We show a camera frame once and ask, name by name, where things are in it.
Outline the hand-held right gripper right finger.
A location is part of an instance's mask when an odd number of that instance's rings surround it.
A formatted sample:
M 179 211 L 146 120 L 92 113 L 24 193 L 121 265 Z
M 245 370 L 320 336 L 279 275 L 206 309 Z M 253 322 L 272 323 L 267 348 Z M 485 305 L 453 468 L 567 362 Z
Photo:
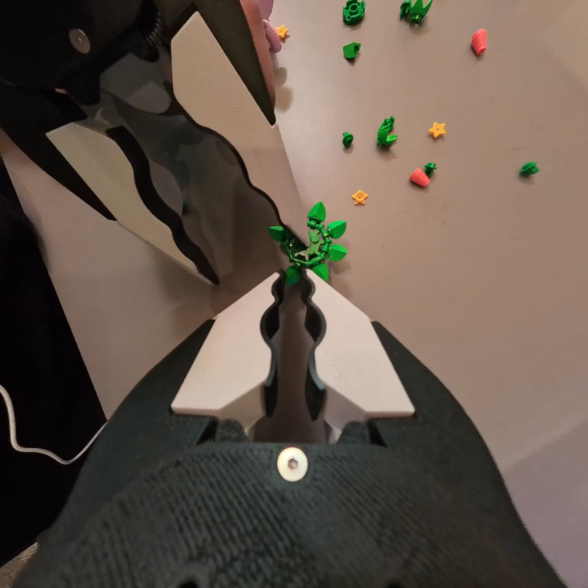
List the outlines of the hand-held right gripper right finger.
M 336 443 L 345 426 L 404 418 L 415 407 L 368 315 L 305 270 L 300 286 L 312 339 L 306 362 L 305 401 L 313 421 Z

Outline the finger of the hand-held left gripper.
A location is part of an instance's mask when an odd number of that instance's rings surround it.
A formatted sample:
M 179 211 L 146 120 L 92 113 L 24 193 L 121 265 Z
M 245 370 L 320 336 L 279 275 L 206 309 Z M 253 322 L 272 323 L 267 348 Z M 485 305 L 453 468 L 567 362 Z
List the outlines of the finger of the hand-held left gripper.
M 199 12 L 173 37 L 171 65 L 178 103 L 235 150 L 252 187 L 275 205 L 278 221 L 297 236 L 307 235 L 280 129 L 267 120 Z
M 204 283 L 220 282 L 195 206 L 182 216 L 182 190 L 153 141 L 127 121 L 75 121 L 46 136 L 115 221 Z

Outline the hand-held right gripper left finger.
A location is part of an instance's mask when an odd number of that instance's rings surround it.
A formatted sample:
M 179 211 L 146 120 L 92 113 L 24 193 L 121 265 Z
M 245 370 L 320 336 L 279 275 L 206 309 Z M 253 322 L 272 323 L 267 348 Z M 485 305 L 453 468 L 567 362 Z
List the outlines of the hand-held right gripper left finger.
M 219 313 L 171 403 L 177 415 L 237 421 L 248 436 L 277 405 L 285 272 L 271 274 Z

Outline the pink toy box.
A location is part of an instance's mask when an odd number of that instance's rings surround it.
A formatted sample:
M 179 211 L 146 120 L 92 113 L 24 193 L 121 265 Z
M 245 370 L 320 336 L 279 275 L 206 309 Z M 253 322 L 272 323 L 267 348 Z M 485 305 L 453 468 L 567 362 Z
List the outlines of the pink toy box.
M 264 40 L 268 50 L 277 54 L 282 48 L 282 42 L 275 27 L 270 23 L 274 2 L 239 1 L 256 47 L 261 47 L 261 42 Z

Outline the person's black jacket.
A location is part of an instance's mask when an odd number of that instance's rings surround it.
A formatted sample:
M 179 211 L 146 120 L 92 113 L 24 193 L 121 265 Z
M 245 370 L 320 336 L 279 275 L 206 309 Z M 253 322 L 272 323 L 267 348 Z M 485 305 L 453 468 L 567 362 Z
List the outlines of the person's black jacket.
M 106 423 L 1 162 L 1 565 L 55 520 Z

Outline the green toy grass piece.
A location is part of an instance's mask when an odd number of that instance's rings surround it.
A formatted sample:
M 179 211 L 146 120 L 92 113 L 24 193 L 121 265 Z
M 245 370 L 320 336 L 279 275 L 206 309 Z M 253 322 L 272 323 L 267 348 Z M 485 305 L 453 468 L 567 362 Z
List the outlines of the green toy grass piece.
M 433 1 L 402 1 L 399 18 L 411 25 L 420 25 L 426 18 L 432 4 Z

